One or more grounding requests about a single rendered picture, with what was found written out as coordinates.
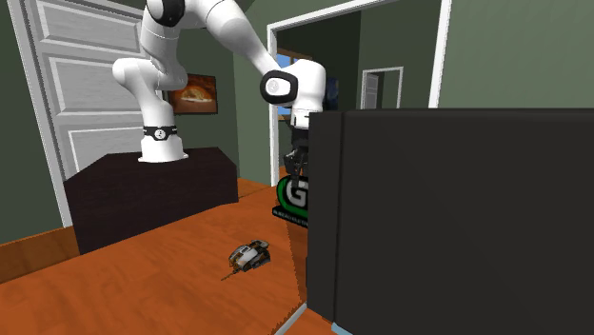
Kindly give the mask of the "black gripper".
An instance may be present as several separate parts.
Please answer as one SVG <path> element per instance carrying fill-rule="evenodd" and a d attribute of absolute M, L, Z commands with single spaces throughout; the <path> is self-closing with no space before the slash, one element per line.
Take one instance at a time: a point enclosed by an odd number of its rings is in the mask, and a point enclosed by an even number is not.
<path fill-rule="evenodd" d="M 297 187 L 301 177 L 307 177 L 308 130 L 292 128 L 291 145 L 292 150 L 284 156 L 284 163 L 292 184 Z"/>

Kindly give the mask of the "green black round sign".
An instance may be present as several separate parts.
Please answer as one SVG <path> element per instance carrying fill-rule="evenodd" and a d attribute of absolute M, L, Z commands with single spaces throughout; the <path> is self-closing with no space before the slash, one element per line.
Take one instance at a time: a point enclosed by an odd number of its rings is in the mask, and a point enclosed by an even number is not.
<path fill-rule="evenodd" d="M 300 227 L 308 227 L 308 178 L 285 176 L 277 187 L 278 205 L 272 214 Z"/>

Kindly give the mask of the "small grey orange toy vehicle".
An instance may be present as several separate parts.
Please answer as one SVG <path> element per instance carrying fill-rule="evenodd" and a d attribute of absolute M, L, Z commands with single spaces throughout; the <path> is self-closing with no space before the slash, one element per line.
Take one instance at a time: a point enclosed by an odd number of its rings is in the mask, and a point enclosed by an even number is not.
<path fill-rule="evenodd" d="M 248 245 L 238 246 L 228 257 L 232 271 L 222 281 L 238 272 L 247 272 L 270 261 L 269 243 L 264 240 L 252 240 Z"/>

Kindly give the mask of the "white framed doorway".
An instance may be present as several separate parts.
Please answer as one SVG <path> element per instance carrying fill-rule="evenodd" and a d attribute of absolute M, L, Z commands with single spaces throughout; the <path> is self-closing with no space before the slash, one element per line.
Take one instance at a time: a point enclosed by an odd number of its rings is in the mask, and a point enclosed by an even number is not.
<path fill-rule="evenodd" d="M 364 75 L 398 70 L 398 106 L 439 104 L 453 0 L 350 0 L 267 25 L 267 46 L 309 55 L 339 83 L 340 110 L 364 103 Z"/>

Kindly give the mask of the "dark robot stand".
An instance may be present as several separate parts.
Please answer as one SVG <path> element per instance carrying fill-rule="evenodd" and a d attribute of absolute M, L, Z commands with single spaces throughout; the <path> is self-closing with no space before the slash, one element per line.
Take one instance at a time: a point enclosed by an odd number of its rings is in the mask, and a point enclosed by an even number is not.
<path fill-rule="evenodd" d="M 237 167 L 219 148 L 141 163 L 107 154 L 65 183 L 79 252 L 86 254 L 202 211 L 238 201 Z"/>

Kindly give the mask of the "large black box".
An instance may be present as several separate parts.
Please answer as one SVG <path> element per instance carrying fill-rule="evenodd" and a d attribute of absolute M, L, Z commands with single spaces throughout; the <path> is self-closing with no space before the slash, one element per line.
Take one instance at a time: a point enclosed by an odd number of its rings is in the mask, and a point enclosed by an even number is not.
<path fill-rule="evenodd" d="M 322 112 L 307 305 L 351 335 L 594 335 L 594 109 Z"/>

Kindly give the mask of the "white panelled door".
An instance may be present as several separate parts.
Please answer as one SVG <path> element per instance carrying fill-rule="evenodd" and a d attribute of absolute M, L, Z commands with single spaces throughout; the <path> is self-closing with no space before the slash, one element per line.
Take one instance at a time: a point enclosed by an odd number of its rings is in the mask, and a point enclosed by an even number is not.
<path fill-rule="evenodd" d="M 64 227 L 64 183 L 109 153 L 138 152 L 135 98 L 113 78 L 119 58 L 144 58 L 141 10 L 109 0 L 7 0 Z"/>

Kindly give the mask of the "framed orange wall picture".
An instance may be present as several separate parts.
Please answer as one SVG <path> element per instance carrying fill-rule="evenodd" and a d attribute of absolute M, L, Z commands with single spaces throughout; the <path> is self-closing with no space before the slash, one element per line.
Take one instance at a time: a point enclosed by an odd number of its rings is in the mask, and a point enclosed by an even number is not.
<path fill-rule="evenodd" d="M 183 89 L 167 92 L 167 101 L 175 114 L 216 114 L 218 112 L 216 78 L 189 74 Z"/>

